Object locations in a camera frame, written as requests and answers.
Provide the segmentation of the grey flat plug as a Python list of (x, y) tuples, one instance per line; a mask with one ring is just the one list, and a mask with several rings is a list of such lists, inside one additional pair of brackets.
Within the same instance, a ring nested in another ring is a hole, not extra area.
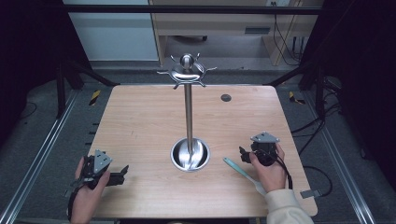
[(321, 197), (322, 193), (318, 189), (308, 189), (300, 192), (303, 199), (310, 198), (310, 197)]

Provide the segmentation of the person's left hand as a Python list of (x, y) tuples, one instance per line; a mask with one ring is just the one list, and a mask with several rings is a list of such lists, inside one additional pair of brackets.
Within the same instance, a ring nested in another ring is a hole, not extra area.
[(94, 189), (82, 187), (76, 196), (73, 204), (72, 213), (74, 216), (88, 216), (91, 217), (102, 197), (102, 193), (110, 178), (110, 172), (105, 171), (100, 177), (97, 186)]

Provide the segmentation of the yellow black striped tape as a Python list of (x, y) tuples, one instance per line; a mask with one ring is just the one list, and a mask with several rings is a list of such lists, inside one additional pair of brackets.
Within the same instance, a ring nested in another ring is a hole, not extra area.
[(93, 92), (92, 98), (91, 98), (91, 100), (89, 102), (89, 105), (95, 105), (100, 93), (101, 93), (100, 90), (96, 90), (96, 91)]
[(305, 100), (297, 99), (292, 91), (289, 92), (289, 99), (293, 103), (296, 103), (296, 104), (299, 104), (299, 105), (305, 105)]

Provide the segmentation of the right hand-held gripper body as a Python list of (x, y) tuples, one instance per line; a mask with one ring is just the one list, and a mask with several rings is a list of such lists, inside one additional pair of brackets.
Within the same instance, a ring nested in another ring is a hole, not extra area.
[(276, 144), (279, 139), (268, 132), (259, 133), (251, 137), (252, 151), (263, 166), (272, 165), (277, 158)]

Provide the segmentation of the white cabinet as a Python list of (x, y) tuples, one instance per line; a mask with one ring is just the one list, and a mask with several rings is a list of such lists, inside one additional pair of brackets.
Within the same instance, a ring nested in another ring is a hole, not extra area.
[(149, 13), (69, 14), (90, 61), (157, 61)]

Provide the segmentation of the aluminium floor rail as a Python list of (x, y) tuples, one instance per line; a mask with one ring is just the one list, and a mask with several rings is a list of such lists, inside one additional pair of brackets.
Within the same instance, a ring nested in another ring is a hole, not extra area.
[(326, 125), (329, 123), (327, 118), (329, 118), (333, 113), (339, 110), (339, 105), (335, 103), (334, 105), (329, 105), (324, 107), (324, 125), (321, 129), (321, 139), (325, 145), (325, 148), (330, 156), (332, 165), (337, 173), (346, 196), (354, 210), (354, 213), (359, 220), (360, 224), (376, 224), (375, 218), (369, 208), (367, 202), (363, 198), (360, 188), (355, 181), (352, 173), (347, 167), (345, 160), (342, 158), (341, 153), (338, 150), (334, 139), (331, 136), (329, 129)]
[(53, 145), (55, 144), (61, 130), (63, 129), (63, 126), (69, 117), (70, 111), (75, 105), (78, 95), (79, 91), (70, 91), (70, 96), (66, 101), (64, 112), (62, 112), (61, 116), (54, 121), (43, 144), (38, 150), (29, 169), (25, 173), (23, 180), (19, 184), (19, 187), (15, 191), (10, 202), (7, 204), (5, 210), (0, 214), (0, 224), (14, 223), (18, 213), (21, 211), (21, 207), (29, 195), (39, 173), (41, 172), (48, 155), (51, 153)]

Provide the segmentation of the stainless steel utensil rack stand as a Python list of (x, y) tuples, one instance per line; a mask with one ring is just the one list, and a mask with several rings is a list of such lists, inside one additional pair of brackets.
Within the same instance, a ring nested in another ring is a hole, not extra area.
[(203, 79), (206, 73), (216, 70), (216, 67), (207, 68), (204, 66), (199, 61), (200, 56), (200, 53), (195, 56), (184, 53), (178, 60), (170, 56), (174, 62), (173, 67), (169, 71), (160, 72), (160, 75), (168, 75), (175, 81), (174, 90), (179, 86), (183, 87), (186, 136), (173, 144), (170, 150), (170, 159), (178, 170), (189, 173), (201, 170), (210, 159), (208, 144), (193, 136), (192, 85), (198, 84), (205, 87)]

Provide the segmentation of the black metal frame stand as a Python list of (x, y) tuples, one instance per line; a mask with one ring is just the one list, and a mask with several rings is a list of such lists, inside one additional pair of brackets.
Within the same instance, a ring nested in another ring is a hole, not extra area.
[(60, 118), (66, 110), (64, 82), (67, 81), (73, 90), (81, 90), (84, 86), (84, 82), (80, 76), (81, 74), (88, 75), (89, 77), (99, 81), (100, 83), (108, 87), (118, 86), (117, 82), (102, 77), (96, 72), (94, 72), (91, 68), (83, 66), (75, 61), (64, 61), (60, 63), (56, 69), (56, 85), (57, 85), (57, 101), (58, 101), (57, 119)]
[(318, 63), (307, 62), (299, 65), (297, 68), (289, 71), (286, 75), (279, 77), (269, 83), (264, 83), (264, 86), (276, 87), (286, 80), (291, 79), (297, 75), (302, 75), (299, 82), (299, 88), (303, 91), (309, 90), (313, 85), (316, 85), (315, 93), (315, 111), (321, 120), (325, 119), (324, 108), (324, 72)]

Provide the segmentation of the person's right hand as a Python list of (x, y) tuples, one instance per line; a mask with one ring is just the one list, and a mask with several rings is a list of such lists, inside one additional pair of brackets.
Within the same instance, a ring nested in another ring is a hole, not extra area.
[(279, 163), (274, 162), (271, 166), (263, 166), (252, 152), (249, 153), (249, 158), (262, 187), (267, 193), (285, 188), (287, 174)]

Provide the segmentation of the black horizontal frame bar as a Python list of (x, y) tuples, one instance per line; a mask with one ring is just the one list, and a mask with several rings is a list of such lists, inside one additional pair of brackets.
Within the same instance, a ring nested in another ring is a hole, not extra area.
[(319, 15), (321, 7), (233, 7), (233, 6), (141, 6), (141, 5), (64, 5), (68, 12), (83, 13), (192, 13), (192, 14), (278, 14)]

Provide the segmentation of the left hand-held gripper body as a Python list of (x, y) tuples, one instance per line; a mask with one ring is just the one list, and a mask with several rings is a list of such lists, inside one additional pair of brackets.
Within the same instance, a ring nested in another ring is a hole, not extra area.
[(111, 162), (112, 159), (105, 152), (96, 149), (93, 155), (84, 158), (81, 171), (82, 183), (90, 189), (95, 189)]

